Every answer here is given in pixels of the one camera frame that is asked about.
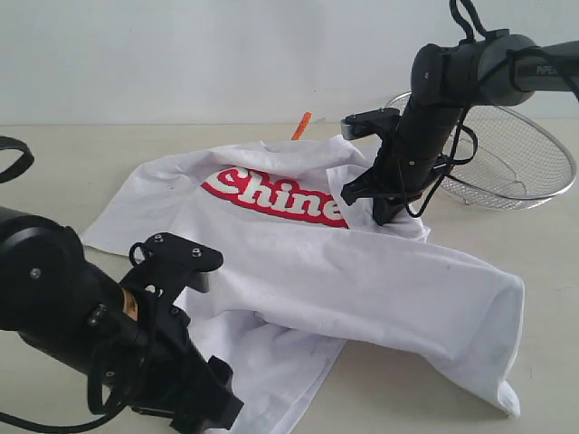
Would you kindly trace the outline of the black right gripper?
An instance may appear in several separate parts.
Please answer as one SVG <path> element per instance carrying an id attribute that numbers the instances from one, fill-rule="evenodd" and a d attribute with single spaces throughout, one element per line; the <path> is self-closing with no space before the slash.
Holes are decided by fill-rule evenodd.
<path id="1" fill-rule="evenodd" d="M 347 205 L 361 198 L 373 198 L 372 217 L 379 226 L 389 224 L 404 211 L 406 200 L 419 198 L 449 163 L 445 155 L 426 159 L 410 157 L 395 145 L 393 138 L 383 138 L 372 166 L 344 184 L 341 191 Z"/>

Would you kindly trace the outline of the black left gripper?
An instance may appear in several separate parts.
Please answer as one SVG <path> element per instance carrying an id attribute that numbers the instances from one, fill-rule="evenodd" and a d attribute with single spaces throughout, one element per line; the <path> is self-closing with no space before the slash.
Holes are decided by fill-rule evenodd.
<path id="1" fill-rule="evenodd" d="M 170 427 L 178 433 L 230 430 L 243 407 L 233 393 L 233 369 L 218 357 L 200 354 L 188 334 L 189 322 L 175 304 L 161 309 L 151 293 L 93 298 L 90 412 L 110 415 L 131 408 L 172 419 Z"/>

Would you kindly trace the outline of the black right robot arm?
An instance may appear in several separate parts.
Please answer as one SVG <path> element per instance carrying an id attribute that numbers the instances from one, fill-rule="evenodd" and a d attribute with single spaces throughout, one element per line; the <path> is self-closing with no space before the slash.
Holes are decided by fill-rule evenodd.
<path id="1" fill-rule="evenodd" d="M 469 111 L 515 107 L 537 91 L 578 92 L 576 41 L 540 47 L 526 36 L 493 31 L 482 41 L 455 47 L 423 46 L 413 61 L 403 110 L 378 108 L 342 120 L 344 139 L 376 135 L 381 145 L 371 167 L 343 185 L 341 198 L 347 205 L 372 200 L 379 225 L 418 199 L 429 202 L 452 169 L 469 162 L 443 152 L 447 141 L 459 141 L 462 133 L 478 141 L 464 124 Z"/>

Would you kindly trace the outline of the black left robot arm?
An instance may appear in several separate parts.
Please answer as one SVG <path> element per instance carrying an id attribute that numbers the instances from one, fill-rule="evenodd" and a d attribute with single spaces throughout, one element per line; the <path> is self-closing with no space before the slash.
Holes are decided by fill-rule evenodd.
<path id="1" fill-rule="evenodd" d="M 242 410 L 233 370 L 204 357 L 176 305 L 209 289 L 223 255 L 169 232 L 135 243 L 115 280 L 85 258 L 77 233 L 47 218 L 1 211 L 1 327 L 85 375 L 96 429 L 124 409 L 167 418 L 180 433 L 231 429 Z"/>

